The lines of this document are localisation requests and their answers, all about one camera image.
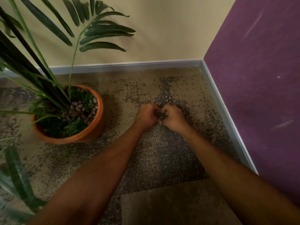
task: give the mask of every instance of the beige wall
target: beige wall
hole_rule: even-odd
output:
[[[15,0],[32,35],[50,66],[69,66],[74,47],[65,45],[43,26],[21,3]],[[40,0],[31,0],[55,22],[53,14]],[[74,25],[61,0],[50,0],[77,35]],[[222,25],[235,0],[102,0],[116,11],[130,15],[129,18],[113,16],[119,24],[137,32],[134,40],[128,37],[106,38],[127,52],[99,49],[78,52],[75,65],[101,63],[140,62],[176,59],[201,59]],[[1,6],[12,9],[7,0]]]

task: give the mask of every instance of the potted plant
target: potted plant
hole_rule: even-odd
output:
[[[58,11],[48,0],[41,0],[59,20],[68,36],[60,30],[41,10],[29,0],[21,0],[31,13],[44,24],[52,33],[65,44],[73,46],[68,36],[75,37],[72,30],[61,17]],[[100,95],[91,88],[83,85],[71,85],[72,69],[77,50],[86,52],[90,49],[117,49],[123,48],[110,42],[94,40],[104,37],[127,36],[132,37],[135,30],[106,20],[107,16],[125,16],[116,12],[102,1],[90,0],[90,3],[81,3],[80,0],[62,0],[74,24],[80,26],[86,23],[80,31],[75,44],[74,55],[69,76],[69,84],[61,85],[32,38],[28,27],[22,18],[14,0],[9,0],[17,20],[5,13],[0,6],[1,22],[5,26],[8,37],[16,37],[30,56],[40,67],[41,72],[27,59],[27,57],[0,31],[0,70],[7,78],[36,94],[37,99],[29,106],[29,112],[0,111],[2,114],[31,114],[34,129],[38,135],[48,143],[85,143],[97,138],[104,128],[103,102]],[[31,46],[23,38],[23,30]],[[26,86],[11,78],[4,69],[9,69],[25,78],[33,87]]]
[[[28,223],[47,201],[35,196],[17,153],[17,147],[9,144],[3,148],[5,163],[0,164],[0,186],[12,196],[21,199],[32,213],[26,213],[11,207],[0,198],[0,215],[6,222],[12,220],[18,224]]]

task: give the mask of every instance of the orange plant pot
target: orange plant pot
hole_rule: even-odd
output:
[[[38,134],[38,136],[45,142],[47,143],[51,143],[51,144],[68,144],[68,143],[88,143],[91,142],[93,140],[95,140],[97,137],[99,137],[99,135],[102,133],[103,129],[104,129],[104,118],[103,118],[103,101],[102,98],[100,97],[100,95],[94,91],[93,89],[91,89],[90,87],[87,86],[83,86],[83,85],[72,85],[73,87],[77,87],[83,90],[86,90],[90,93],[92,93],[98,102],[98,111],[96,113],[96,117],[95,119],[92,121],[92,123],[85,128],[82,132],[74,135],[74,136],[70,136],[70,137],[66,137],[66,138],[51,138],[48,137],[44,134],[43,131],[43,127],[41,125],[39,125],[38,123],[33,125],[33,129],[35,130],[35,132]],[[36,117],[35,115],[32,116],[32,121],[35,121]]]

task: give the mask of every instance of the floor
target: floor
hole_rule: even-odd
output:
[[[61,83],[68,76],[59,75]],[[32,131],[27,115],[5,117],[1,137],[19,137],[20,157],[37,196],[49,200],[84,163],[126,131],[143,103],[172,98],[208,140],[238,160],[199,68],[74,74],[74,84],[97,90],[107,127],[87,144],[51,145]],[[34,95],[0,81],[0,109],[26,110]],[[11,204],[24,208],[12,197]],[[100,224],[240,224],[181,136],[156,125],[141,138]]]

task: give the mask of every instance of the baseboard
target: baseboard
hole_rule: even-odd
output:
[[[242,164],[258,174],[204,60],[200,62],[200,69]]]
[[[117,72],[117,71],[137,71],[147,69],[166,69],[166,68],[185,68],[191,66],[199,66],[200,59],[186,59],[186,60],[167,60],[167,61],[143,61],[143,62],[125,62],[112,64],[97,64],[97,65],[81,65],[74,66],[73,73],[100,73],[100,72]],[[54,75],[69,74],[71,67],[51,67]],[[5,73],[10,77],[17,77],[9,70]]]

